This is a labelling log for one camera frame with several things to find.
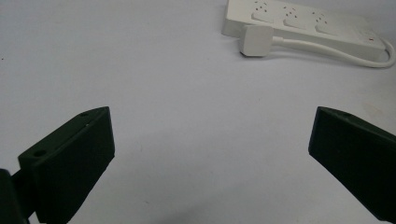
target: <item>table surface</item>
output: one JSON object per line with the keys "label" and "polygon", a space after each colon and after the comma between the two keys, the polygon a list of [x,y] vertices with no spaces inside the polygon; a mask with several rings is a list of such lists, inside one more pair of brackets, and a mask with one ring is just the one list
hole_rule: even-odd
{"label": "table surface", "polygon": [[[294,0],[396,44],[396,1]],[[318,106],[396,133],[396,66],[244,58],[226,0],[0,0],[0,167],[108,105],[116,157],[70,223],[379,223],[308,155]]]}

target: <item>power strip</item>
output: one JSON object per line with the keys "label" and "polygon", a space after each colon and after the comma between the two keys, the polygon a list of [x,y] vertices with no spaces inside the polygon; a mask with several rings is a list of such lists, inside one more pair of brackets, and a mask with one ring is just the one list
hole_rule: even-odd
{"label": "power strip", "polygon": [[274,36],[318,44],[369,61],[377,61],[387,48],[362,17],[276,0],[228,0],[222,33],[240,37],[245,25],[269,26]]}

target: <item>white power strip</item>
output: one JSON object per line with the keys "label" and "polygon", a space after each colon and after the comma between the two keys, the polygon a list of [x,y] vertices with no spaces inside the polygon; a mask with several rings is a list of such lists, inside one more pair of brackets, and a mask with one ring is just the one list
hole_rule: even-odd
{"label": "white power strip", "polygon": [[[358,16],[276,0],[228,0],[222,33],[245,37],[246,25],[272,27],[273,35],[285,40],[312,43],[363,60],[376,61],[384,50],[388,50],[392,56],[388,48],[389,42],[384,45],[368,22]],[[323,49],[314,50],[301,46],[297,49],[326,53]]]}

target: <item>extension cord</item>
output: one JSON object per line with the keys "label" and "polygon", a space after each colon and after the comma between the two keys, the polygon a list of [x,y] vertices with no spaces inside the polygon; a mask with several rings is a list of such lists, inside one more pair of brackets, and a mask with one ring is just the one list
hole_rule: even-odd
{"label": "extension cord", "polygon": [[[271,27],[274,37],[281,37],[285,43],[290,40],[300,44],[296,46],[288,42],[289,44],[279,44],[281,46],[337,56],[363,66],[387,67],[395,61],[393,46],[374,33],[368,22],[358,16],[276,0],[228,0],[222,33],[233,37],[252,37],[252,34],[246,34],[249,30],[246,25]],[[244,41],[240,46],[249,44],[251,49],[259,43],[257,39],[253,44],[246,39]],[[268,48],[265,41],[267,40],[264,39],[261,44]],[[389,61],[376,63],[385,50],[389,52]]]}

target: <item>electrical socket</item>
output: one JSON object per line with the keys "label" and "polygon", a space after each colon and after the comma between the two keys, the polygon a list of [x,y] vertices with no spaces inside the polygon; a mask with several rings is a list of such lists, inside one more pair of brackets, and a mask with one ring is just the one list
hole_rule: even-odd
{"label": "electrical socket", "polygon": [[274,28],[274,35],[309,41],[370,61],[385,50],[362,17],[276,0],[228,0],[224,35],[239,37],[244,25]]}

